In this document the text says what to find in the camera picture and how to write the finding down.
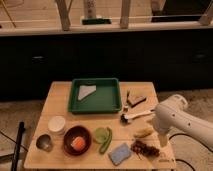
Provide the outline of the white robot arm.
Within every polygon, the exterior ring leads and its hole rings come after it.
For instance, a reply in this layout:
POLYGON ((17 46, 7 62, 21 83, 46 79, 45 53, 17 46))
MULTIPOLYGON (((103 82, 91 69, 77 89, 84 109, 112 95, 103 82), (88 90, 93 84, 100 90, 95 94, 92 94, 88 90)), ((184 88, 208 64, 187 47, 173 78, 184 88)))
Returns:
POLYGON ((166 135, 171 127, 176 127, 213 148, 213 123, 186 113, 187 107, 187 100, 179 94, 161 101, 154 109, 154 129, 166 135))

